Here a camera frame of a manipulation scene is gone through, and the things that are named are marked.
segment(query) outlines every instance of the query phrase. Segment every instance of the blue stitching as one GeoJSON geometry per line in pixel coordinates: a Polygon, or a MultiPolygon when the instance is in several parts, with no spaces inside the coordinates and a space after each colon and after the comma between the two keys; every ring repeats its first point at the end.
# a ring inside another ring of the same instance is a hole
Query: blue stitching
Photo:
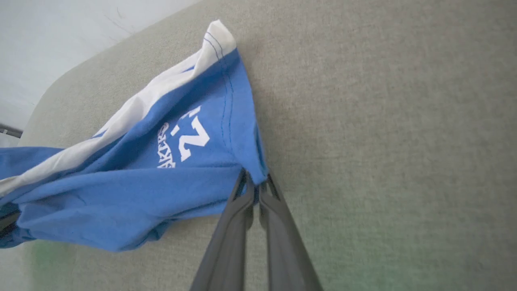
{"type": "Polygon", "coordinates": [[[219,55],[217,54],[217,50],[216,48],[214,47],[214,45],[210,42],[210,40],[203,38],[204,40],[206,40],[211,46],[212,48],[214,49],[214,51],[216,52],[216,57],[217,57],[217,62],[219,63],[219,66],[221,66],[221,76],[223,77],[223,80],[224,80],[224,89],[226,90],[226,94],[224,95],[224,107],[223,107],[223,116],[221,118],[221,136],[222,136],[222,140],[223,140],[223,144],[225,147],[227,147],[226,145],[226,141],[224,141],[224,130],[223,130],[223,121],[224,121],[224,113],[226,112],[226,97],[228,96],[228,89],[226,88],[226,80],[224,79],[224,74],[223,74],[223,66],[221,64],[221,60],[219,59],[219,55]]]}
{"type": "Polygon", "coordinates": [[[230,136],[230,148],[233,150],[233,147],[232,147],[232,113],[233,113],[233,85],[232,85],[232,79],[230,78],[230,74],[228,74],[228,64],[226,63],[226,59],[224,58],[224,55],[223,55],[223,47],[221,46],[221,44],[219,43],[219,41],[210,33],[210,32],[206,32],[208,33],[216,42],[217,44],[219,45],[219,48],[221,48],[221,56],[223,58],[223,62],[226,66],[226,69],[224,70],[224,72],[226,73],[226,76],[228,77],[228,82],[230,83],[230,89],[232,89],[232,97],[231,97],[231,101],[232,101],[232,105],[230,106],[230,117],[228,118],[228,130],[229,130],[229,136],[230,136]]]}

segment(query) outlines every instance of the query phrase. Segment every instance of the white number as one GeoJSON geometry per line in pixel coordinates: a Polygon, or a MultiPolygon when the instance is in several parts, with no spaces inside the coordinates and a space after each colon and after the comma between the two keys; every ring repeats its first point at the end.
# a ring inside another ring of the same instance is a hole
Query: white number
{"type": "Polygon", "coordinates": [[[194,120],[192,120],[192,128],[195,129],[197,135],[183,135],[179,138],[178,148],[179,153],[181,154],[182,162],[190,157],[190,150],[185,149],[185,144],[204,147],[206,143],[210,140],[210,137],[206,133],[206,130],[203,128],[197,117],[195,117],[194,120]]]}

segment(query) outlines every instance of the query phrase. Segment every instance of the blue fabric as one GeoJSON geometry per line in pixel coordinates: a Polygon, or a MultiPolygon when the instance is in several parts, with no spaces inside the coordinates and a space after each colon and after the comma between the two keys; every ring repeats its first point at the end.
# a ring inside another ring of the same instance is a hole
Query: blue fabric
{"type": "MultiPolygon", "coordinates": [[[[159,239],[176,220],[222,212],[242,167],[263,182],[267,167],[238,51],[222,57],[217,41],[206,41],[219,61],[160,98],[124,136],[77,168],[0,199],[4,212],[21,211],[0,247],[46,239],[131,250],[159,239]]],[[[0,177],[20,175],[60,150],[3,149],[0,177]]]]}

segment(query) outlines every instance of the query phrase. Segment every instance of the blue and white shirt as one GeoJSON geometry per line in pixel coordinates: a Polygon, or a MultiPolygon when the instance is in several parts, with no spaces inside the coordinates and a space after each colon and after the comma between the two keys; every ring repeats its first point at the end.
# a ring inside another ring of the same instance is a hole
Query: blue and white shirt
{"type": "Polygon", "coordinates": [[[45,239],[135,249],[173,221],[222,212],[242,167],[263,182],[261,147],[235,40],[212,22],[197,53],[92,138],[67,149],[0,149],[0,217],[21,211],[0,247],[45,239]]]}

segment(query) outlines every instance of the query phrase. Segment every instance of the white stripe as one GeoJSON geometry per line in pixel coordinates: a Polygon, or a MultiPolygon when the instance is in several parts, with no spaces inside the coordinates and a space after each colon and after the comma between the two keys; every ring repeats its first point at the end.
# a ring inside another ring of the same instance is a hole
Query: white stripe
{"type": "MultiPolygon", "coordinates": [[[[217,39],[223,48],[223,55],[235,50],[236,44],[232,34],[219,20],[212,22],[207,31],[217,39]]],[[[219,57],[221,57],[218,46],[216,48],[219,57]]],[[[101,137],[88,139],[73,145],[19,176],[0,180],[0,197],[19,187],[45,179],[56,172],[81,165],[93,153],[128,132],[147,115],[153,104],[163,95],[196,78],[217,61],[218,58],[213,47],[208,42],[203,41],[203,45],[198,52],[155,77],[143,90],[127,100],[95,134],[105,131],[101,137]],[[192,66],[194,66],[193,70],[185,71],[192,66]]]]}

